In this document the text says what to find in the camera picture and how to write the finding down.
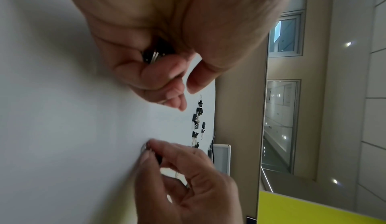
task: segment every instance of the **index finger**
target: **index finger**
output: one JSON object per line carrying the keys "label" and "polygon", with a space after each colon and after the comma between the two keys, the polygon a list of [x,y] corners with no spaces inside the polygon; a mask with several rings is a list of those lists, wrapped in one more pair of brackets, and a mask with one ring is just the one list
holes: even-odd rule
{"label": "index finger", "polygon": [[156,154],[162,156],[174,165],[186,178],[192,179],[200,174],[204,174],[206,172],[205,170],[211,171],[213,169],[197,155],[185,151],[183,148],[177,147],[174,144],[154,139],[148,143]]}

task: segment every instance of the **hand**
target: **hand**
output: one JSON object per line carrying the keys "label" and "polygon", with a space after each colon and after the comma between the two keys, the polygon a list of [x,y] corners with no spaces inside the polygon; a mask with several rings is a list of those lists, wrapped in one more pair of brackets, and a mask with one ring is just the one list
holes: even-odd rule
{"label": "hand", "polygon": [[[147,101],[185,110],[181,76],[196,53],[203,58],[187,89],[196,93],[242,61],[289,0],[73,0],[116,76]],[[177,54],[155,64],[141,52],[157,38]]]}
{"label": "hand", "polygon": [[242,223],[235,181],[218,172],[203,151],[156,140],[148,145],[163,157],[161,167],[183,174],[190,188],[161,175],[154,153],[144,152],[135,180],[138,224]]}

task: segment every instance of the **yellow board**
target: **yellow board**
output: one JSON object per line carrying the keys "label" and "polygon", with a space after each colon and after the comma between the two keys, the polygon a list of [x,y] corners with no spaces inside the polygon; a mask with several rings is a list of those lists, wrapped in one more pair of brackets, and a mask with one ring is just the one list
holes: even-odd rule
{"label": "yellow board", "polygon": [[385,224],[386,221],[357,215],[299,199],[261,191],[258,224]]}

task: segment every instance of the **window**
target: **window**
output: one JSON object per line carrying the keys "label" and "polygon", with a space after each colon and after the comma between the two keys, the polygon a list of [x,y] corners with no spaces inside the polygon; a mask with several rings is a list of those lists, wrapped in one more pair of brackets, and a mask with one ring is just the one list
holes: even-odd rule
{"label": "window", "polygon": [[269,32],[269,57],[302,55],[303,12],[280,17]]}

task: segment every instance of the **white board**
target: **white board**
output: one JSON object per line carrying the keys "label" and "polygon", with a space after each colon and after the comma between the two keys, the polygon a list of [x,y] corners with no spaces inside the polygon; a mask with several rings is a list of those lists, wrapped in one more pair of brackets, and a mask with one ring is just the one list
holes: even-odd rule
{"label": "white board", "polygon": [[146,103],[100,65],[70,0],[0,0],[0,11],[2,224],[89,223],[149,138],[191,144],[200,94],[207,150],[214,83],[184,113]]}

